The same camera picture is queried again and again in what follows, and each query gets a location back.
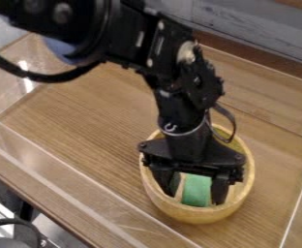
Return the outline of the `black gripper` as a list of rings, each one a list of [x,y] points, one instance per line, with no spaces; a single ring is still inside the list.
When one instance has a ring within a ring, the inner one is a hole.
[[[176,196],[181,182],[178,172],[186,172],[213,179],[212,202],[222,204],[230,185],[242,181],[245,156],[226,147],[229,143],[216,138],[206,126],[186,135],[160,134],[162,138],[142,141],[138,150],[164,194]]]

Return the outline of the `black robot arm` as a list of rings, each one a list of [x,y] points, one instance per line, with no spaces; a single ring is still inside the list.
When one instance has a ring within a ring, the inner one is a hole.
[[[145,79],[158,109],[160,139],[138,148],[142,163],[166,195],[178,173],[205,176],[213,204],[241,182],[245,157],[214,130],[210,113],[221,111],[224,81],[202,56],[193,30],[145,0],[0,0],[0,16],[41,35],[73,70],[44,75],[21,69],[0,55],[0,68],[44,83],[68,82],[106,62]]]

